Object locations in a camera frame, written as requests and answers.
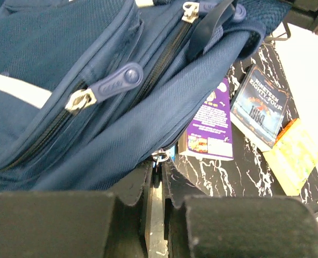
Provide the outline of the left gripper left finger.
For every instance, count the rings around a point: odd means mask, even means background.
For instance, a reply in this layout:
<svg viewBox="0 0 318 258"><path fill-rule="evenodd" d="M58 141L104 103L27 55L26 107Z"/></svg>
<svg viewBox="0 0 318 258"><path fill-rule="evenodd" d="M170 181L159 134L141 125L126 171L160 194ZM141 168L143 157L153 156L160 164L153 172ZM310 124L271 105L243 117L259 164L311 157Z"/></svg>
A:
<svg viewBox="0 0 318 258"><path fill-rule="evenodd" d="M152 163L107 191L0 193L0 257L147 257Z"/></svg>

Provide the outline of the navy blue student backpack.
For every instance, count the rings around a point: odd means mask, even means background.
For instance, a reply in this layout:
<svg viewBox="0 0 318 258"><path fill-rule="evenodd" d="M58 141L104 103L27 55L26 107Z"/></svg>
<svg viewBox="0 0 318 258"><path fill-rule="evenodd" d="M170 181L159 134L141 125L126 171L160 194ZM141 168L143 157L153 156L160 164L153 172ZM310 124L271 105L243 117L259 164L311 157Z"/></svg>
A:
<svg viewBox="0 0 318 258"><path fill-rule="evenodd" d="M183 133L287 1L0 1L0 192L105 190Z"/></svg>

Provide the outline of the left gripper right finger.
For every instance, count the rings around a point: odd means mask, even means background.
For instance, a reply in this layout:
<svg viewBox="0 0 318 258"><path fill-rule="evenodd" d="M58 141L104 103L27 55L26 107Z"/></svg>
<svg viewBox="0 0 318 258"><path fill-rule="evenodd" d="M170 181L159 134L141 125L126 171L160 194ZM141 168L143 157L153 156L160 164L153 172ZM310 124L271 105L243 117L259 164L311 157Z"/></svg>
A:
<svg viewBox="0 0 318 258"><path fill-rule="evenodd" d="M299 200L210 197L162 166L169 257L318 257L318 223Z"/></svg>

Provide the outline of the purple paperback book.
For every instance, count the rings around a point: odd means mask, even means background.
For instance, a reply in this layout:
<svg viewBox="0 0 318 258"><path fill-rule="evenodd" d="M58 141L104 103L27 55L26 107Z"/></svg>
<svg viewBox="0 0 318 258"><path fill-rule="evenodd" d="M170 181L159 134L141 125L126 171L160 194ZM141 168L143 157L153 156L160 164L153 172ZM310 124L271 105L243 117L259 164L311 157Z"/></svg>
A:
<svg viewBox="0 0 318 258"><path fill-rule="evenodd" d="M211 92L188 124L178 141L178 153L198 159L234 159L227 78Z"/></svg>

